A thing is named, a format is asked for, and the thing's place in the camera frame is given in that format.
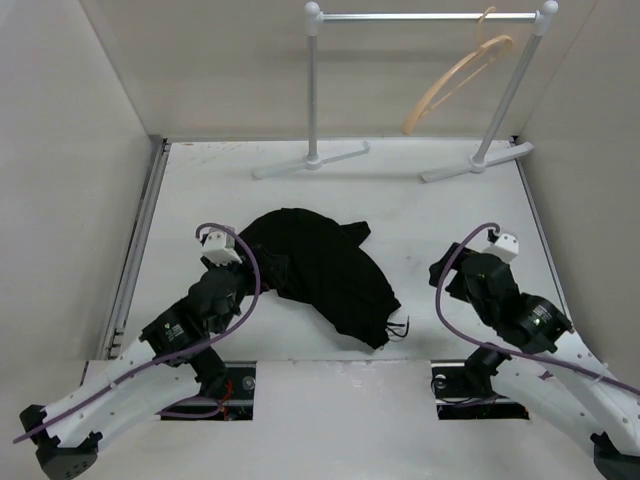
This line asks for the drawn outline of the black trousers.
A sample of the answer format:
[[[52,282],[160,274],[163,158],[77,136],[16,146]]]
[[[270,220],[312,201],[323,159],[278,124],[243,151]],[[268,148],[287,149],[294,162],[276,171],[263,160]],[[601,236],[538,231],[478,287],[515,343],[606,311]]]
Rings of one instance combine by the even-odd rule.
[[[361,249],[365,221],[339,224],[302,208],[281,208],[240,232],[260,265],[262,282],[282,298],[313,306],[335,330],[376,350],[389,342],[400,309],[393,288]]]

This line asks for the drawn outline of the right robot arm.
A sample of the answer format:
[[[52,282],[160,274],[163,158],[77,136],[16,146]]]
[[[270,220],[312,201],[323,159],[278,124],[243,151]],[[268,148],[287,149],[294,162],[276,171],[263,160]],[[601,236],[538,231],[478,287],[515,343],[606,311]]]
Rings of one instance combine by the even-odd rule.
[[[452,382],[473,398],[499,395],[579,445],[606,479],[639,476],[639,391],[615,379],[553,303],[519,289],[513,237],[482,252],[454,243],[429,268],[436,300],[470,305],[505,346],[473,340]]]

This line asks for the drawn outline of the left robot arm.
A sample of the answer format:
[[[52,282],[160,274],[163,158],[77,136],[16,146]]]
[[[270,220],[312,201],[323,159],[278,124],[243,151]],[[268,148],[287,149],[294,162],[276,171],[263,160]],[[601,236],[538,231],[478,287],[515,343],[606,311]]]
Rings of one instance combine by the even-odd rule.
[[[261,252],[206,271],[187,294],[143,328],[105,370],[46,406],[24,409],[20,421],[50,479],[75,479],[110,441],[134,425],[193,397],[214,398],[227,367],[212,348],[248,295],[285,284],[288,260]]]

